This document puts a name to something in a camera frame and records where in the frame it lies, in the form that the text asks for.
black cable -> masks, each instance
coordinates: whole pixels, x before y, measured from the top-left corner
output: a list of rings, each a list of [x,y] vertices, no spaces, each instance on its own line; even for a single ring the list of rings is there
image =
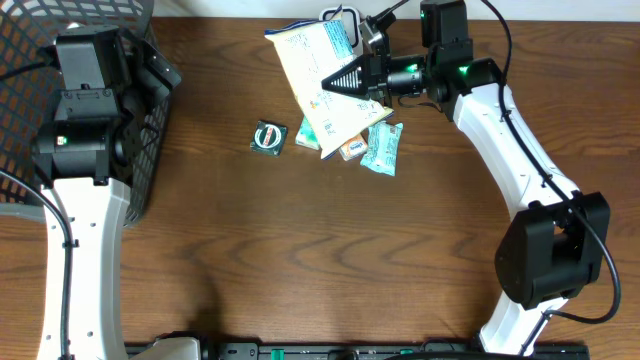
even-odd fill
[[[494,354],[471,351],[429,351],[422,353],[402,354],[388,357],[385,360],[431,360],[431,359],[458,359],[458,360],[536,360],[535,357],[520,355]]]
[[[509,130],[513,134],[513,137],[516,139],[516,142],[518,143],[518,145],[520,145],[520,147],[522,148],[522,151],[525,153],[529,161],[531,161],[531,164],[533,165],[533,167],[536,168],[540,176],[542,176],[542,179],[544,180],[544,182],[549,185],[549,187],[560,197],[560,199],[562,199],[562,202],[571,210],[573,215],[578,219],[578,221],[580,221],[580,223],[582,223],[582,226],[587,230],[589,234],[591,234],[595,242],[598,244],[598,246],[600,247],[600,250],[602,250],[602,254],[604,255],[605,262],[609,267],[609,272],[611,273],[611,280],[613,282],[613,301],[611,303],[611,308],[609,308],[609,311],[603,316],[600,316],[598,318],[586,318],[586,317],[573,315],[573,314],[565,313],[558,310],[547,310],[545,314],[560,316],[560,317],[577,321],[583,324],[604,323],[606,321],[611,320],[615,316],[616,312],[618,311],[618,308],[620,307],[622,290],[620,287],[620,277],[618,275],[618,270],[616,269],[616,265],[613,261],[613,257],[611,256],[611,253],[609,252],[609,249],[607,249],[607,246],[602,242],[602,240],[600,239],[600,236],[598,235],[596,230],[593,228],[589,220],[582,214],[580,209],[578,209],[573,203],[571,203],[567,195],[558,187],[558,185],[555,184],[551,176],[549,176],[549,174],[546,173],[546,171],[542,168],[538,160],[531,153],[531,150],[529,150],[527,145],[524,143],[524,141],[520,137],[520,134],[516,130],[515,126],[513,125],[513,122],[511,121],[511,117],[509,116],[509,111],[507,111],[507,106],[504,100],[504,88],[507,84],[507,74],[509,72],[509,66],[511,65],[511,52],[513,49],[511,31],[509,30],[509,25],[507,24],[504,17],[502,17],[502,14],[500,14],[498,9],[496,9],[488,0],[481,0],[481,1],[489,9],[491,9],[491,11],[498,17],[498,20],[500,20],[500,24],[502,24],[502,27],[504,28],[504,31],[507,35],[507,41],[508,41],[507,60],[504,65],[504,70],[502,71],[502,79],[500,81],[499,91],[498,91],[498,97],[500,101],[500,110],[502,111],[502,116],[505,122],[507,123]]]
[[[392,7],[388,8],[384,13],[382,13],[382,15],[376,16],[376,20],[380,20],[383,17],[389,15],[389,13],[394,12],[397,8],[399,8],[400,6],[406,4],[407,2],[409,2],[409,0],[400,0],[398,3],[396,3]]]
[[[65,221],[60,210],[58,210],[58,208],[38,190],[3,169],[0,169],[0,175],[20,185],[22,188],[27,190],[27,192],[40,200],[42,204],[51,211],[56,220],[58,220],[62,234],[64,235],[64,276],[62,284],[62,309],[60,314],[60,353],[61,358],[67,360],[69,359],[69,303],[71,294],[71,251],[73,249],[73,243],[71,242],[71,228],[69,227],[69,223]]]
[[[46,63],[39,62],[39,63],[29,64],[29,65],[23,66],[21,68],[9,70],[6,73],[0,75],[0,81],[5,81],[5,80],[8,80],[8,79],[11,79],[14,76],[18,76],[18,75],[20,75],[22,73],[25,73],[25,72],[28,72],[28,71],[40,69],[40,68],[43,68],[45,66],[47,66]]]

